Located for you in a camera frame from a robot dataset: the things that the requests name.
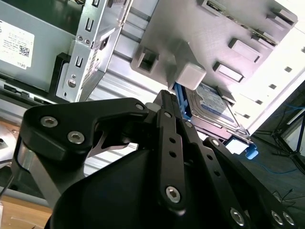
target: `hard drive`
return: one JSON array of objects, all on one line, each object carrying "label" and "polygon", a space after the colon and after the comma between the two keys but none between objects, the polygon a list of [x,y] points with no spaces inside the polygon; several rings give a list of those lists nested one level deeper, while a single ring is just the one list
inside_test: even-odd
[{"label": "hard drive", "polygon": [[199,129],[212,133],[218,130],[216,134],[224,140],[234,135],[250,141],[248,132],[236,120],[229,102],[222,99],[215,89],[201,83],[195,91],[185,88],[185,94],[191,122]]}]

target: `white label sticker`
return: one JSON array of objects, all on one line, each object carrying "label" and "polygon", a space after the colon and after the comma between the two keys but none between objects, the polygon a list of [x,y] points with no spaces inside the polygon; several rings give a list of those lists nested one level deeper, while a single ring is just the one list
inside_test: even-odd
[{"label": "white label sticker", "polygon": [[34,34],[0,21],[0,60],[22,69],[31,67]]}]

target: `blue cable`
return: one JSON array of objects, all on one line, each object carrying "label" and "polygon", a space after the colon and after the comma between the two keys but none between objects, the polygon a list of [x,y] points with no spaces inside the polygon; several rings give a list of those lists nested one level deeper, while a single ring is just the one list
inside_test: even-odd
[{"label": "blue cable", "polygon": [[286,106],[288,106],[288,107],[291,107],[291,108],[294,108],[294,109],[300,109],[300,110],[302,110],[302,109],[305,109],[305,106],[291,106],[291,105],[286,105]]},{"label": "blue cable", "polygon": [[[287,111],[285,114],[291,113],[291,112],[296,111],[296,110],[297,110],[296,108],[291,109],[290,111]],[[281,113],[279,113],[279,114],[276,114],[275,117],[278,117],[278,116],[280,116],[280,115],[282,115],[282,114],[283,114],[283,112],[281,112]]]},{"label": "blue cable", "polygon": [[298,170],[298,169],[296,168],[296,169],[294,169],[294,170],[290,170],[290,171],[286,171],[286,172],[273,172],[273,171],[271,171],[270,169],[268,169],[266,166],[264,166],[263,164],[261,164],[261,163],[259,163],[259,162],[257,162],[257,161],[254,161],[254,160],[249,160],[249,161],[255,162],[256,164],[258,164],[258,165],[260,165],[261,167],[263,167],[267,172],[272,173],[272,174],[277,174],[277,175],[288,174],[288,173],[292,173],[292,172],[295,172],[295,171]]}]

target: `barcode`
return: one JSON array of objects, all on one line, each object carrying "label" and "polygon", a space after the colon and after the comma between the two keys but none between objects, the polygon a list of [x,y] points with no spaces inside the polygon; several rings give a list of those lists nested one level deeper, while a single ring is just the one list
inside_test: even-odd
[{"label": "barcode", "polygon": [[26,47],[23,47],[22,45],[19,45],[19,54],[21,54],[22,56],[29,57],[30,50]]}]

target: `blue hard drive label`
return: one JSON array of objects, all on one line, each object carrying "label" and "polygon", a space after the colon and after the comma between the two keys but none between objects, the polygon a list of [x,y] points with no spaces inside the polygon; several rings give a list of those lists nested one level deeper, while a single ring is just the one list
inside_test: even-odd
[{"label": "blue hard drive label", "polygon": [[201,83],[197,87],[196,92],[202,99],[200,100],[200,105],[204,110],[207,110],[221,118],[234,123],[234,117],[232,113],[215,89]]}]

